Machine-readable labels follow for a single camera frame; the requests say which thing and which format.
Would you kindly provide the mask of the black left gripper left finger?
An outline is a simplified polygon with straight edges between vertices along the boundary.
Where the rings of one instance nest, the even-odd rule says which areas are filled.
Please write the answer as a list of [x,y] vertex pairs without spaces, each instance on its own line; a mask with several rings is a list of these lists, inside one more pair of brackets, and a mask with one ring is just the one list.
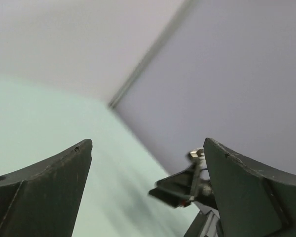
[[0,237],[70,237],[91,166],[84,139],[40,162],[0,176]]

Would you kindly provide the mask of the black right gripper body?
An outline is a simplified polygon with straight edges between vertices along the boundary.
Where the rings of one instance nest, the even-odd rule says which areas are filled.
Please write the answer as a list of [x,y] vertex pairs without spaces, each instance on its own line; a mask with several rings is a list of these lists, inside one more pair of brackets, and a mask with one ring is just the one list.
[[[213,188],[210,180],[201,178],[201,173],[207,170],[204,148],[197,148],[187,153],[190,166],[186,169],[156,181],[155,187],[149,190],[152,196],[166,205],[188,207],[193,202],[217,210]],[[199,211],[185,233],[186,237],[218,237],[219,217],[213,212]]]

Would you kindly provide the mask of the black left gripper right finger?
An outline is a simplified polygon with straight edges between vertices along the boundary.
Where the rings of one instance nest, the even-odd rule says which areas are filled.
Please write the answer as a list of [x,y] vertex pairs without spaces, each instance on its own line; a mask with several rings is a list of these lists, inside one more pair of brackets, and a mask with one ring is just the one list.
[[296,237],[296,175],[212,138],[204,150],[224,236]]

